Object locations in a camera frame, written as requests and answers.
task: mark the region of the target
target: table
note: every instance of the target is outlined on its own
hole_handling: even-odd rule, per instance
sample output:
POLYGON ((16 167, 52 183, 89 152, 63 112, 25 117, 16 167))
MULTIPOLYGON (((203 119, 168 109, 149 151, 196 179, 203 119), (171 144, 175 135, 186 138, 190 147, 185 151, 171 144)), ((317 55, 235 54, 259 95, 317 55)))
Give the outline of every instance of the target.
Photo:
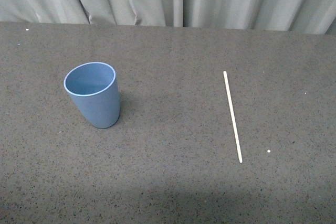
POLYGON ((335 54, 329 35, 0 23, 0 221, 335 222, 335 54), (104 130, 62 85, 91 61, 117 72, 104 130))

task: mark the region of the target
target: speckled countertop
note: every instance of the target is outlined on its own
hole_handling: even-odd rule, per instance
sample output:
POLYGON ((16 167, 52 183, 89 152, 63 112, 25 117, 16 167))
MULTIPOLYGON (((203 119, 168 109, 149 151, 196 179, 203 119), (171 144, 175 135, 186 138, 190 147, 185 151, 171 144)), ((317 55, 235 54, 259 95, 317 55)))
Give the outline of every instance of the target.
POLYGON ((0 57, 1 223, 336 222, 335 36, 0 23, 0 57), (90 61, 105 130, 62 86, 90 61))

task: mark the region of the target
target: white straw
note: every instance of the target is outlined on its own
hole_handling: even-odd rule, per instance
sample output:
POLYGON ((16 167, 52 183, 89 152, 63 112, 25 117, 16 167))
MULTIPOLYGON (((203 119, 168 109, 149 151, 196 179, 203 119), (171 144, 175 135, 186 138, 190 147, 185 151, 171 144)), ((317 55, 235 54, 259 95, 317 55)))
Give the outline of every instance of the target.
POLYGON ((231 112, 233 130, 235 132, 238 158, 239 158, 239 162, 242 163, 243 162, 243 158, 241 157, 242 153, 241 153, 241 150, 240 150, 240 144, 239 144, 238 132, 237 132, 237 126, 236 126, 236 119, 235 119, 235 113, 233 112, 233 106, 232 106, 232 100, 231 100, 231 94, 230 94, 229 81, 227 79, 227 73, 226 73, 226 71, 223 72, 223 75, 224 75, 224 81, 225 81, 227 99, 229 100, 229 107, 230 107, 230 112, 231 112))

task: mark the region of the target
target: plastic cup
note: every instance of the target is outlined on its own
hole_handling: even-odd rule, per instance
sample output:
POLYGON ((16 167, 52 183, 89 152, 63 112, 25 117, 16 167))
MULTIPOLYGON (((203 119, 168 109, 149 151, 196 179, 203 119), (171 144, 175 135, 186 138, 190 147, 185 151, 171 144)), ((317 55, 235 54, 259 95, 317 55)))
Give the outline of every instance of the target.
POLYGON ((72 69, 64 88, 83 116, 97 128, 116 123, 120 100, 116 71, 103 62, 89 62, 72 69))

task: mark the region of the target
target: cup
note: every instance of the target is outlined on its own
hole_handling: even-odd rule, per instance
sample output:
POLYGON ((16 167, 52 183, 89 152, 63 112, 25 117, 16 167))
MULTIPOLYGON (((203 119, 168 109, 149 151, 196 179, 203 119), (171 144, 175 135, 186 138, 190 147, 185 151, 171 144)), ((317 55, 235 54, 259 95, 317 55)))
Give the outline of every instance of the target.
POLYGON ((120 100, 116 71, 103 62, 89 62, 72 69, 64 88, 83 116, 97 128, 116 123, 120 100))

